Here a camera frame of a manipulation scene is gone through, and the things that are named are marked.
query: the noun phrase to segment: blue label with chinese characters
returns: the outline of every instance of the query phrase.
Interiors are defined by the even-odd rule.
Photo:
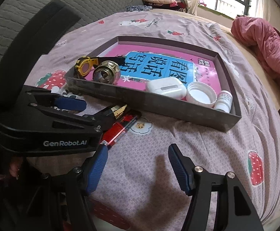
[[[176,77],[186,87],[195,78],[192,61],[152,53],[129,52],[120,69],[123,76],[146,80]]]

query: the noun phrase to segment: chinese character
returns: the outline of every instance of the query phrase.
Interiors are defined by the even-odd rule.
[[[134,57],[129,57],[129,60],[143,62],[145,57],[147,57],[147,56],[136,54]]]
[[[130,62],[125,62],[120,66],[121,71],[128,71],[128,72],[137,72],[137,66],[141,65],[141,63],[130,63]]]
[[[171,67],[180,69],[180,70],[188,70],[187,64],[179,61],[172,61]]]
[[[153,65],[146,65],[145,67],[143,67],[144,71],[142,71],[142,74],[148,74],[151,75],[153,74],[153,76],[158,75],[158,77],[163,76],[161,73],[161,70],[164,68],[159,68],[158,66],[153,66]]]
[[[208,61],[205,61],[203,59],[198,59],[199,64],[204,65],[206,67],[210,67],[210,63]]]
[[[169,76],[176,77],[177,79],[179,79],[184,84],[187,84],[187,82],[186,82],[186,75],[187,75],[187,73],[185,73],[185,72],[181,72],[181,71],[170,69]]]
[[[164,59],[161,57],[157,57],[157,56],[152,56],[151,60],[149,60],[147,63],[156,63],[156,64],[161,64],[161,65],[166,65],[167,64],[167,60],[168,59]]]

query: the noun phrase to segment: white bottle cap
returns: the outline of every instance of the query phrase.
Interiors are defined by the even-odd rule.
[[[216,102],[215,91],[205,83],[191,82],[187,87],[186,100],[193,104],[212,108]]]
[[[232,108],[233,96],[229,91],[222,90],[217,98],[214,109],[230,113]]]

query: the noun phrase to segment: blue rubber tip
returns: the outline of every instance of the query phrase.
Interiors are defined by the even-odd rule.
[[[108,148],[105,145],[100,145],[100,152],[98,157],[94,161],[94,164],[91,167],[91,170],[88,172],[87,178],[87,188],[86,191],[88,194],[94,192],[97,188],[99,179],[101,178],[102,172],[106,165],[108,159]]]
[[[168,157],[181,190],[188,195],[191,191],[189,186],[189,176],[172,145],[169,146]]]
[[[54,105],[60,109],[84,111],[87,103],[84,100],[61,96],[54,101]]]

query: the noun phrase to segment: white bottle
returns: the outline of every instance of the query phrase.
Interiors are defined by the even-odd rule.
[[[217,101],[215,103],[214,109],[226,113],[230,113],[232,108],[232,101],[233,101],[232,94],[229,91],[222,90],[217,97]]]

